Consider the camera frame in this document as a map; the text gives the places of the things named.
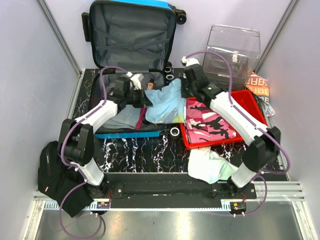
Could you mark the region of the blue hard-shell suitcase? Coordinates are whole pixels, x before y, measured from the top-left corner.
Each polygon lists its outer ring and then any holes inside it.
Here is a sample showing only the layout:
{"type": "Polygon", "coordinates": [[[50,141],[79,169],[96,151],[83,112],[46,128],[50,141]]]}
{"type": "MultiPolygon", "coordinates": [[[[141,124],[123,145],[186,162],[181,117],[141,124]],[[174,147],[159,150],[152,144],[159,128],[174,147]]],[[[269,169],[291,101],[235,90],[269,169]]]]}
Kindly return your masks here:
{"type": "Polygon", "coordinates": [[[155,90],[169,82],[176,27],[187,20],[183,9],[159,0],[96,0],[81,17],[93,61],[103,72],[93,81],[90,109],[126,71],[142,74],[144,89],[151,79],[155,90]]]}

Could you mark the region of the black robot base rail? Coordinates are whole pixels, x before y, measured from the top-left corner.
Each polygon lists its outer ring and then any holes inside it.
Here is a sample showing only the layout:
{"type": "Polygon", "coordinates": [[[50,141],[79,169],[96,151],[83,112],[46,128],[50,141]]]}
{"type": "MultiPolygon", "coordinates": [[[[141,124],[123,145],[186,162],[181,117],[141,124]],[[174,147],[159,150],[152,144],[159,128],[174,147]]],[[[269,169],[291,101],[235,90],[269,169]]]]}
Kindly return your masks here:
{"type": "Polygon", "coordinates": [[[252,183],[232,194],[225,181],[209,184],[186,173],[114,172],[105,177],[112,191],[112,210],[227,210],[228,202],[257,198],[252,183]]]}

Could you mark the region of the magenta pink cloth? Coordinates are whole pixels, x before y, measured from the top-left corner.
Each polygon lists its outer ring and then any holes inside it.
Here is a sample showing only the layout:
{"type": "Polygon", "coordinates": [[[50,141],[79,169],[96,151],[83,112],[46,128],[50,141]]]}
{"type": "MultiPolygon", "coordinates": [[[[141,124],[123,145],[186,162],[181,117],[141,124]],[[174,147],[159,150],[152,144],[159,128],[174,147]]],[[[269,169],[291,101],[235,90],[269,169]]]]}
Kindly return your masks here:
{"type": "Polygon", "coordinates": [[[146,112],[147,112],[147,108],[142,108],[140,111],[140,116],[138,119],[138,122],[135,126],[135,129],[138,130],[141,128],[142,125],[147,125],[149,122],[146,120],[146,112]]]}

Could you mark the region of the pink camouflage garment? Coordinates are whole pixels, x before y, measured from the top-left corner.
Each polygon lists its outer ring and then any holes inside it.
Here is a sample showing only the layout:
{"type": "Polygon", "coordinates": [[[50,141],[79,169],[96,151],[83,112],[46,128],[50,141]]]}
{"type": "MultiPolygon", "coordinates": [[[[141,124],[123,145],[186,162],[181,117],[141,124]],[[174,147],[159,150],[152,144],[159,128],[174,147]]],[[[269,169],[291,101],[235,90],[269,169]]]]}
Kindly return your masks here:
{"type": "Polygon", "coordinates": [[[237,135],[218,113],[195,99],[186,100],[185,113],[186,137],[190,144],[232,139],[237,135]]]}

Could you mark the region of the light blue t-shirt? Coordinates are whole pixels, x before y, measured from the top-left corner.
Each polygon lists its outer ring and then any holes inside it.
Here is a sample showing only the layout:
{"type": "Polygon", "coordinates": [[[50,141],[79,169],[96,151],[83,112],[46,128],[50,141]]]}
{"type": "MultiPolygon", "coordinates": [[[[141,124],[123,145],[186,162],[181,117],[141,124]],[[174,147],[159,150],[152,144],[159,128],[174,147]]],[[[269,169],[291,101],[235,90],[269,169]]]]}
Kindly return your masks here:
{"type": "Polygon", "coordinates": [[[145,119],[153,124],[179,124],[186,119],[186,99],[181,94],[182,82],[174,79],[161,90],[146,90],[152,106],[147,107],[145,119]]]}

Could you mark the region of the red plastic tray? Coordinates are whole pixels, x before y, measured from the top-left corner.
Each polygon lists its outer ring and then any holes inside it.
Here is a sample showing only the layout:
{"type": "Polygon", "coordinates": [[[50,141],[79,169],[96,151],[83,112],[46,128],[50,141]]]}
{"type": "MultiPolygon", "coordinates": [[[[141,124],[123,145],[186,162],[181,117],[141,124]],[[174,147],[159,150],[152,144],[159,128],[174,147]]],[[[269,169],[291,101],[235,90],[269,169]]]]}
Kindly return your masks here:
{"type": "MultiPolygon", "coordinates": [[[[258,107],[257,100],[250,90],[248,89],[235,90],[235,91],[232,91],[231,96],[242,108],[244,108],[249,114],[251,114],[255,119],[257,119],[257,121],[267,125],[267,121],[262,111],[258,107]]],[[[233,144],[233,143],[244,141],[243,138],[240,136],[240,134],[236,133],[236,136],[233,138],[227,138],[227,139],[221,139],[221,140],[215,140],[215,141],[206,141],[202,143],[190,143],[187,137],[186,124],[180,123],[179,126],[180,126],[181,135],[183,137],[184,145],[188,150],[218,146],[222,144],[233,144]]]]}

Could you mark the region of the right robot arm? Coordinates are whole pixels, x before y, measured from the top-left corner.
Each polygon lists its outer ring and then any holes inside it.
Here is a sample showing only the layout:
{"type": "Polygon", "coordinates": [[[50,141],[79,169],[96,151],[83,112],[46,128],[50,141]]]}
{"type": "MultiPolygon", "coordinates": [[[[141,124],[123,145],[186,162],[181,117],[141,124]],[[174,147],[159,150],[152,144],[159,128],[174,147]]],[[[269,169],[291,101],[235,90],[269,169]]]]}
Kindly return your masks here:
{"type": "Polygon", "coordinates": [[[230,197],[239,198],[262,168],[277,159],[281,131],[277,127],[269,128],[250,115],[216,81],[209,81],[198,63],[185,66],[182,82],[199,102],[224,118],[247,146],[240,167],[227,179],[225,185],[230,197]]]}

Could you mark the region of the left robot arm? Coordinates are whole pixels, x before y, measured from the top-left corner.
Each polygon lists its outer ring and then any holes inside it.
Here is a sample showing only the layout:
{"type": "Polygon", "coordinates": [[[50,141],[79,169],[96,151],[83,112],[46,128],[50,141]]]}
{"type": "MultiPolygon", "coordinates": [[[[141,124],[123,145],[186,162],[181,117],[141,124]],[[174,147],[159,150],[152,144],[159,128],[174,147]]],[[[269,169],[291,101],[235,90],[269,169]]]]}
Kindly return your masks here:
{"type": "Polygon", "coordinates": [[[108,193],[103,182],[104,173],[94,160],[96,131],[110,118],[117,115],[127,105],[142,109],[153,104],[147,98],[142,86],[143,75],[128,72],[115,81],[109,91],[104,89],[104,98],[89,112],[62,122],[57,153],[63,164],[74,168],[91,185],[90,192],[97,198],[108,193]]]}

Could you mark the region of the clear plastic drawer organizer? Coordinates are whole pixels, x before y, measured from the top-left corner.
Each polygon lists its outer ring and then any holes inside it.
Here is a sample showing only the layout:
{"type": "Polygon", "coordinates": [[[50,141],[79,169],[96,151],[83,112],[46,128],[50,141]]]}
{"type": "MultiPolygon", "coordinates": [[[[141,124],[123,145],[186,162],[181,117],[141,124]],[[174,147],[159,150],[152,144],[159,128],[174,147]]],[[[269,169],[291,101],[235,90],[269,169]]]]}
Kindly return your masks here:
{"type": "MultiPolygon", "coordinates": [[[[250,28],[215,24],[211,26],[206,50],[225,58],[231,68],[232,90],[242,90],[260,58],[260,32],[250,28]]],[[[226,89],[229,87],[229,70],[221,58],[206,53],[202,66],[209,80],[217,81],[226,89]]]]}

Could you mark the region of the light denim shorts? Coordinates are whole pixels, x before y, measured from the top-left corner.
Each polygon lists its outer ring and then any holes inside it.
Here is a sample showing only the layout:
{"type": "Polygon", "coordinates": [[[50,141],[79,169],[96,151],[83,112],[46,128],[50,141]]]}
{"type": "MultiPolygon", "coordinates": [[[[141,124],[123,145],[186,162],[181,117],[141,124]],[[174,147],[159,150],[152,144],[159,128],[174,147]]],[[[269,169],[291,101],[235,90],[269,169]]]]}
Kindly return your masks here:
{"type": "Polygon", "coordinates": [[[136,128],[141,114],[140,108],[127,105],[116,116],[108,119],[102,126],[107,129],[132,129],[136,128]]]}

